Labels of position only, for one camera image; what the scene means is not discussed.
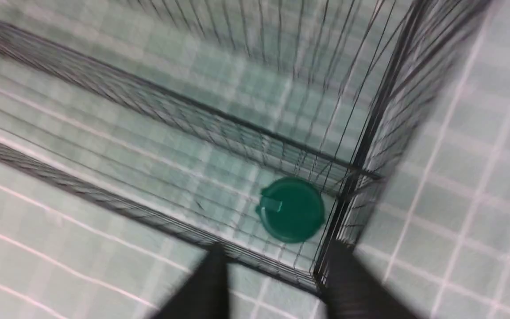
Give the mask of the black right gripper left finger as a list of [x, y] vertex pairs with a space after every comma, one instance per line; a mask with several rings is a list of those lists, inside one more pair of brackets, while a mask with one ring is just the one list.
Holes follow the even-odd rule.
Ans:
[[228, 261], [222, 246], [211, 246], [180, 288], [152, 319], [230, 319]]

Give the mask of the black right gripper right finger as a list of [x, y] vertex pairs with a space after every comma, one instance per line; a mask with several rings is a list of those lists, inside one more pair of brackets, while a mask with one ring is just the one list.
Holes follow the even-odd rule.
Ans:
[[328, 319], [417, 319], [418, 315], [354, 256], [352, 248], [333, 241], [327, 253], [325, 309]]

